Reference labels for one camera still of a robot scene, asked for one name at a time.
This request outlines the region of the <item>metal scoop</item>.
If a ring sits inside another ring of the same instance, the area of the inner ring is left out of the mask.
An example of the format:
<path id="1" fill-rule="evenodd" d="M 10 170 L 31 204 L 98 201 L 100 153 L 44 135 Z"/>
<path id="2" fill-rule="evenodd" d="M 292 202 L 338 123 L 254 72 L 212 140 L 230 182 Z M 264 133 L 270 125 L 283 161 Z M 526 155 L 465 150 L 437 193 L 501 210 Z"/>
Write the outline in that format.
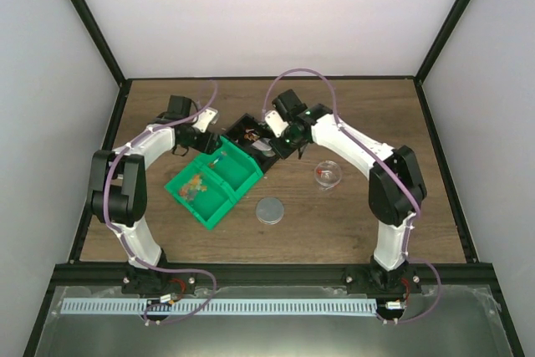
<path id="1" fill-rule="evenodd" d="M 266 139 L 259 139 L 256 140 L 252 147 L 256 150 L 259 150 L 264 156 L 272 157 L 275 155 L 275 152 L 273 151 L 273 148 L 269 144 L 269 141 Z"/>

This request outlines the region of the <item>green bin with lollipop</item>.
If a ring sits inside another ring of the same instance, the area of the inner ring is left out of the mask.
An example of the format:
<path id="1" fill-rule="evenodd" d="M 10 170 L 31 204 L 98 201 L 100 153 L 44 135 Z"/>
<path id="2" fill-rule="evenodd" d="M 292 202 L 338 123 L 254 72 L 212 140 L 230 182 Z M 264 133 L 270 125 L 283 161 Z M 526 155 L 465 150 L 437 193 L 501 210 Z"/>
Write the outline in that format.
<path id="1" fill-rule="evenodd" d="M 222 181 L 222 187 L 229 191 L 230 198 L 238 203 L 249 190 L 263 178 L 263 172 L 256 161 L 222 136 L 222 146 L 213 154 L 200 154 L 199 160 L 209 172 Z M 227 156 L 212 169 L 209 163 L 225 151 Z"/>

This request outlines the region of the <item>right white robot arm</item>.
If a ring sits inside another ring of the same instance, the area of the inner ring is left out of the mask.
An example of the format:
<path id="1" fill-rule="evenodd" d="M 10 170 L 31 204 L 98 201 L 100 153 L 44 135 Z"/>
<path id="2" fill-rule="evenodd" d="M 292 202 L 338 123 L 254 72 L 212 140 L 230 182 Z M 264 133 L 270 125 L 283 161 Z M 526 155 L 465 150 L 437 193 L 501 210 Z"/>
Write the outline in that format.
<path id="1" fill-rule="evenodd" d="M 410 232 L 427 196 L 415 152 L 406 145 L 394 148 L 369 138 L 329 107 L 308 107 L 291 89 L 272 105 L 263 118 L 274 134 L 270 145 L 279 157 L 286 159 L 315 144 L 342 157 L 367 179 L 369 209 L 378 220 L 371 281 L 380 292 L 391 292 L 406 270 Z"/>

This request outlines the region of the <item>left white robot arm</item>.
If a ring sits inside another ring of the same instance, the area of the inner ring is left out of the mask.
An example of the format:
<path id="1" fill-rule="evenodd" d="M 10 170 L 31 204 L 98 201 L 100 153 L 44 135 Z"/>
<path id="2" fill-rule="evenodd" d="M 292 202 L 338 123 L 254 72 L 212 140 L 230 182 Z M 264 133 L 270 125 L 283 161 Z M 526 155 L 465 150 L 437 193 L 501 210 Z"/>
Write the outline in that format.
<path id="1" fill-rule="evenodd" d="M 221 144 L 209 131 L 218 111 L 210 105 L 192 110 L 192 99 L 173 95 L 159 114 L 135 138 L 112 150 L 97 150 L 91 161 L 86 206 L 117 237 L 128 263 L 144 269 L 142 284 L 152 293 L 164 292 L 171 273 L 161 266 L 164 252 L 148 227 L 146 171 L 162 155 L 198 150 L 210 155 Z"/>

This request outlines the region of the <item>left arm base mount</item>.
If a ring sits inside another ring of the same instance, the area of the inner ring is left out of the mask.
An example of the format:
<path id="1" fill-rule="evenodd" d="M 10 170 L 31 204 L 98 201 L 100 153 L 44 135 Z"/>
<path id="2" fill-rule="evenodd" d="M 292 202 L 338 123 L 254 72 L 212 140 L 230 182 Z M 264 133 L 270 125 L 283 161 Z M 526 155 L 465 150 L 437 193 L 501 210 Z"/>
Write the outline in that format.
<path id="1" fill-rule="evenodd" d="M 124 294 L 160 296 L 167 293 L 191 294 L 195 284 L 182 274 L 161 273 L 155 270 L 129 267 L 121 287 Z"/>

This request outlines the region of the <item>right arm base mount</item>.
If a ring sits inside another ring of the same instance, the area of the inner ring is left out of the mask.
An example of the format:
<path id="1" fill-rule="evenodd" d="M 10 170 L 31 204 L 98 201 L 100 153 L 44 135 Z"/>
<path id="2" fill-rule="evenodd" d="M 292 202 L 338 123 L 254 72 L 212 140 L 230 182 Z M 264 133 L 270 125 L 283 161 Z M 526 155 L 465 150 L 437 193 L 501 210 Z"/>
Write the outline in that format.
<path id="1" fill-rule="evenodd" d="M 401 295 L 409 289 L 410 294 L 421 293 L 421 286 L 413 280 L 416 271 L 407 264 L 386 272 L 379 265 L 349 265 L 343 273 L 343 283 L 349 293 L 365 293 L 370 297 Z"/>

